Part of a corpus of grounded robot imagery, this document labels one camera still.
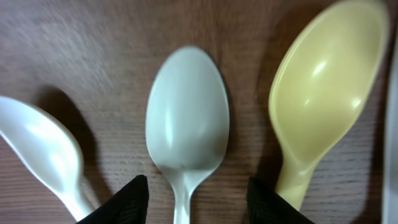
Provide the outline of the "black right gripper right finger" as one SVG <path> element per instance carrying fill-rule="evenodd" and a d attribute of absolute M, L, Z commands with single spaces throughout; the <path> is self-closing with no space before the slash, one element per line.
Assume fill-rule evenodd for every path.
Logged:
<path fill-rule="evenodd" d="M 248 181 L 246 201 L 250 224 L 314 224 L 254 177 Z"/>

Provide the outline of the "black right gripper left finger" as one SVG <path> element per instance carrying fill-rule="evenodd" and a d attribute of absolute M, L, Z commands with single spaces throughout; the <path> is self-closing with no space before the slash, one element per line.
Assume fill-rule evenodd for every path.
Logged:
<path fill-rule="evenodd" d="M 148 204 L 147 177 L 138 175 L 76 224 L 145 224 Z"/>

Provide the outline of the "white spoon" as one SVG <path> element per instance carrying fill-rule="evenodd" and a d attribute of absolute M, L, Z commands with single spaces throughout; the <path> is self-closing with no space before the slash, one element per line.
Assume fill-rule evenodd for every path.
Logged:
<path fill-rule="evenodd" d="M 192 195 L 223 161 L 229 126 L 213 60 L 198 47 L 176 50 L 156 75 L 146 112 L 147 149 L 174 192 L 174 223 L 190 223 Z"/>
<path fill-rule="evenodd" d="M 1 136 L 76 221 L 95 209 L 83 193 L 83 154 L 73 134 L 46 111 L 1 97 Z"/>

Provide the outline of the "white spoon bowl down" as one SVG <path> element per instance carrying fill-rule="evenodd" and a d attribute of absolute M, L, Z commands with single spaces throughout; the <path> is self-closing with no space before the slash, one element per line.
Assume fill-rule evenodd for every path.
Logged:
<path fill-rule="evenodd" d="M 384 130 L 382 224 L 397 224 L 397 31 L 391 58 Z"/>

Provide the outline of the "yellow plastic spoon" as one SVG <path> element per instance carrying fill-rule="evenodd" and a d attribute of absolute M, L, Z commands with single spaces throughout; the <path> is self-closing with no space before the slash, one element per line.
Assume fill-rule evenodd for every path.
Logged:
<path fill-rule="evenodd" d="M 389 40 L 383 1 L 340 1 L 319 13 L 282 59 L 269 116 L 282 149 L 275 191 L 302 206 L 317 164 L 359 118 Z"/>

